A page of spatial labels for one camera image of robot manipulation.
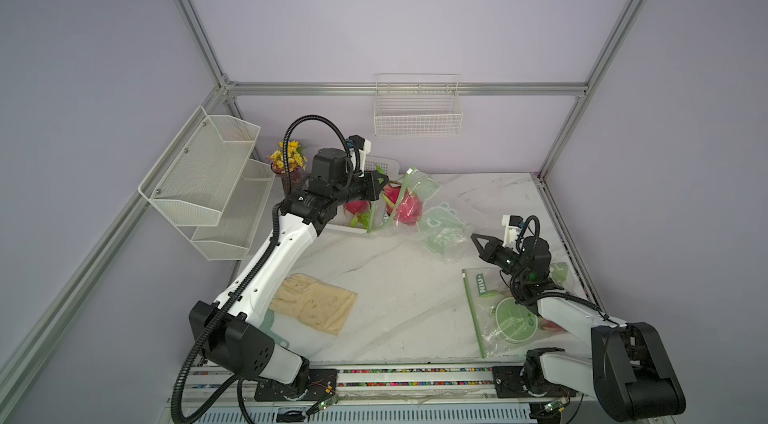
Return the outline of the clear zip-top bag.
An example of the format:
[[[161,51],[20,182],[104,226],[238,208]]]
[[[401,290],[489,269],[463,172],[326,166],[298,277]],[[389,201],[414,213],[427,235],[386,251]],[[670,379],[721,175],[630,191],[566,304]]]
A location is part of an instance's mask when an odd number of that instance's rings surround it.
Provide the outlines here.
[[[530,349],[543,347],[586,352],[586,345],[568,332],[542,332],[538,327],[542,317],[515,302],[496,268],[464,268],[461,274],[481,358],[522,356]]]
[[[483,216],[448,191],[435,177],[416,168],[389,183],[410,191],[423,201],[423,213],[416,226],[399,224],[386,213],[382,193],[373,202],[373,216],[368,233],[401,236],[419,244],[445,262],[457,262],[468,252],[470,234],[481,227]]]

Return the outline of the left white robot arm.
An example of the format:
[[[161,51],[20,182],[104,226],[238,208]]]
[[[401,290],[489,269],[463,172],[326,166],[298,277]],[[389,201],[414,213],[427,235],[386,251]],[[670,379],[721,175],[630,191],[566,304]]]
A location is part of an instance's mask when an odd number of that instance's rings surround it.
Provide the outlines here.
[[[198,302],[189,319],[194,343],[175,379],[170,416],[194,423],[230,387],[246,381],[275,383],[290,400],[309,388],[310,362],[261,330],[270,303],[298,258],[320,236],[341,206],[379,199],[388,177],[367,171],[370,143],[359,135],[341,136],[337,148],[322,148],[311,172],[271,212],[272,232],[215,301]],[[191,414],[183,395],[192,366],[203,357],[229,371],[229,377]]]

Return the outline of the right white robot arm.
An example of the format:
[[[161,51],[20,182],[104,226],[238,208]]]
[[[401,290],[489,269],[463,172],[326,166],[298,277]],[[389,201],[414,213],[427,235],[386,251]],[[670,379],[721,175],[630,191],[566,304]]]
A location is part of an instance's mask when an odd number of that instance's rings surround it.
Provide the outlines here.
[[[581,358],[560,347],[530,349],[516,389],[533,397],[574,391],[597,400],[616,422],[682,414],[686,397],[658,331],[613,317],[552,278],[549,243],[535,215],[506,215],[503,235],[474,233],[479,258],[496,266],[514,305],[557,325],[589,348]]]

